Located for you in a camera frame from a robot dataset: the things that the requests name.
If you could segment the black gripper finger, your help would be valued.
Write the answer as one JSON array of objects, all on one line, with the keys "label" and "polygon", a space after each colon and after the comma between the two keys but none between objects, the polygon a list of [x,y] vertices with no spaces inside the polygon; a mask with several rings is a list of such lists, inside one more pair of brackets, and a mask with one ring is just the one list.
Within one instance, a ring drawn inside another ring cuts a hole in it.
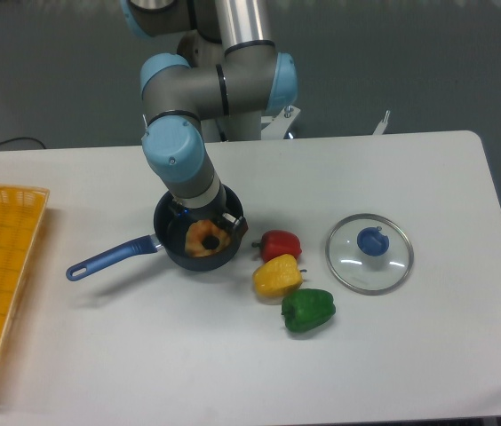
[{"label": "black gripper finger", "polygon": [[232,236],[241,241],[248,231],[247,220],[244,216],[236,217],[232,222]]}]

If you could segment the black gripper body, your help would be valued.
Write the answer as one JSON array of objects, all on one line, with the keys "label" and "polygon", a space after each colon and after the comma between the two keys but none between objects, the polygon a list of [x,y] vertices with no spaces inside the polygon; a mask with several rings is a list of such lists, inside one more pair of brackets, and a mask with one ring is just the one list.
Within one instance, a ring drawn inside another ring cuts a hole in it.
[{"label": "black gripper body", "polygon": [[238,197],[226,185],[219,189],[210,204],[201,208],[188,208],[172,200],[169,211],[172,213],[173,225],[185,230],[199,221],[210,221],[225,231],[236,231],[238,228]]}]

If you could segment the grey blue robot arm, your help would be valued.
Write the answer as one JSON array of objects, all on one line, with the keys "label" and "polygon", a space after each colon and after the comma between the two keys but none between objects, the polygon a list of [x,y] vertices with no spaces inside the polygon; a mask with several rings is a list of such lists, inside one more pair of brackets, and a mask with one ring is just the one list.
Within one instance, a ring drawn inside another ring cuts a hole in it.
[{"label": "grey blue robot arm", "polygon": [[179,217],[210,219],[232,231],[242,217],[207,155],[202,124],[227,121],[237,140],[260,136],[264,113],[279,113],[298,96],[293,58],[277,50],[265,1],[123,1],[132,32],[182,32],[176,53],[160,53],[140,69],[150,168],[163,181]]}]

